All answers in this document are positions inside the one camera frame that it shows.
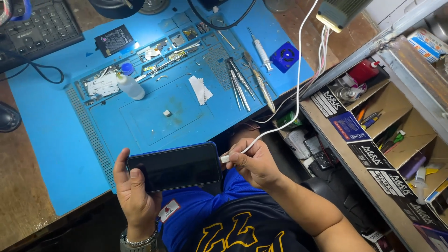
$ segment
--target blue silicone repair mat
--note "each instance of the blue silicone repair mat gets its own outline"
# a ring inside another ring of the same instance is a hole
[[[220,6],[220,13],[215,15],[224,22],[233,22],[242,13],[235,13],[235,7],[245,9],[249,4],[248,0],[243,3],[230,0]],[[198,23],[199,19],[189,10],[186,1],[172,2],[160,14],[137,13],[86,31],[85,41],[35,61],[61,68],[65,74],[64,84],[48,83],[32,68],[9,80],[56,214],[67,213],[110,188],[115,191],[112,167],[122,148],[129,147],[133,155],[205,142],[265,106],[253,75],[242,65],[244,49],[252,55],[254,64],[275,91],[274,94],[268,88],[273,99],[297,84],[297,65],[286,74],[277,69],[267,73],[266,68],[261,67],[248,26],[268,55],[289,41],[262,1],[257,1],[238,26],[223,31],[235,50],[214,30],[201,34],[196,27]],[[123,24],[137,43],[134,48],[104,58],[100,51],[95,51],[94,38]],[[194,29],[199,37],[188,40],[182,32],[188,28]],[[140,81],[145,98],[134,101],[122,92],[97,99],[87,95],[83,81],[110,65],[130,62],[136,69],[132,76],[137,77],[142,68],[160,59],[166,61],[175,50],[168,50],[173,46],[175,35],[185,40],[185,44],[178,46],[180,49],[198,41],[200,47],[155,77]],[[137,51],[165,40],[168,45],[162,55],[144,63],[140,61]],[[253,100],[246,93],[252,109],[250,113],[238,110],[224,64],[229,56],[234,57],[256,94]],[[20,68],[7,72],[7,76]],[[57,79],[55,72],[43,72]],[[302,60],[301,81],[312,74]],[[161,75],[168,77],[156,81]],[[188,81],[193,75],[204,78],[205,86],[213,93],[203,106],[199,105]],[[165,110],[172,112],[172,116],[165,117]]]

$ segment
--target black keyboard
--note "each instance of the black keyboard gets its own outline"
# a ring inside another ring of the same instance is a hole
[[[63,1],[31,0],[31,18],[9,21],[0,27],[0,73],[24,64],[2,51],[16,51],[30,60],[84,40],[73,15]],[[14,3],[14,16],[23,15],[25,7]]]

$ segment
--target smartphone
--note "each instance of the smartphone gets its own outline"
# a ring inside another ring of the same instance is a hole
[[[145,175],[146,192],[165,191],[219,182],[222,172],[214,142],[129,156],[128,170]]]

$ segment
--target yellow tool handle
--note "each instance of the yellow tool handle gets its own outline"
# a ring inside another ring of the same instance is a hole
[[[271,111],[273,113],[275,113],[276,108],[274,106],[274,103],[271,100],[271,97],[269,96],[269,93],[267,92],[267,89],[266,89],[266,86],[264,85],[263,80],[261,79],[261,75],[257,71],[255,71],[255,69],[252,69],[252,71],[254,72],[255,77],[257,78],[258,85],[261,87],[261,91],[263,93],[264,99],[267,102],[267,106],[271,109]]]

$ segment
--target syringe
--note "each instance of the syringe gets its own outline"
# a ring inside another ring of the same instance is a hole
[[[249,27],[247,29],[249,30],[250,35],[252,36],[252,39],[254,40],[255,47],[257,48],[258,54],[260,55],[261,61],[263,61],[263,65],[265,65],[267,67],[268,72],[271,72],[273,69],[271,67],[272,61],[270,61],[269,58],[267,57],[267,54],[264,51],[263,46],[260,43],[260,40],[255,38],[255,36],[250,31]]]

